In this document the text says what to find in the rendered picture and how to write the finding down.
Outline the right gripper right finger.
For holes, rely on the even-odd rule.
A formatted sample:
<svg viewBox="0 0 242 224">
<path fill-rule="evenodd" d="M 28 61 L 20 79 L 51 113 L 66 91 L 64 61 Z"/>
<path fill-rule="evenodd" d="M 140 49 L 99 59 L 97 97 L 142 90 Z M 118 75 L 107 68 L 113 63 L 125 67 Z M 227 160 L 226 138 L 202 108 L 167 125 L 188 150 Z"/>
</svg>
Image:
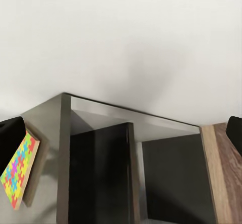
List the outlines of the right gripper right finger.
<svg viewBox="0 0 242 224">
<path fill-rule="evenodd" d="M 242 157 L 242 118 L 231 116 L 227 123 L 226 135 Z"/>
</svg>

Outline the jigsaw puzzle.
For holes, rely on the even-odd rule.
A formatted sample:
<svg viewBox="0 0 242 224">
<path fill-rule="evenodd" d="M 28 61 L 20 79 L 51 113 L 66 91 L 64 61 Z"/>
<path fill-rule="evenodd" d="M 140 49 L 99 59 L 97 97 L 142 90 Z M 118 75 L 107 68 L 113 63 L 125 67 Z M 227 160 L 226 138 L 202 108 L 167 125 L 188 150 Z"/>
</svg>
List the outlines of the jigsaw puzzle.
<svg viewBox="0 0 242 224">
<path fill-rule="evenodd" d="M 25 127 L 26 128 L 26 127 Z M 26 135 L 0 176 L 14 209 L 19 209 L 40 140 L 26 128 Z"/>
</svg>

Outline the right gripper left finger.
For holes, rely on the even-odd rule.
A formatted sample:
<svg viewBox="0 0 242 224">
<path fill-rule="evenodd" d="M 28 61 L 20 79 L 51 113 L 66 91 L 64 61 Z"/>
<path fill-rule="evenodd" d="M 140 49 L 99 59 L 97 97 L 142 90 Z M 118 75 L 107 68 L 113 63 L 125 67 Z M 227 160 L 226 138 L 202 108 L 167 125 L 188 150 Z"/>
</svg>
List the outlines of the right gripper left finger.
<svg viewBox="0 0 242 224">
<path fill-rule="evenodd" d="M 25 138 L 25 127 L 21 116 L 0 122 L 0 176 Z"/>
</svg>

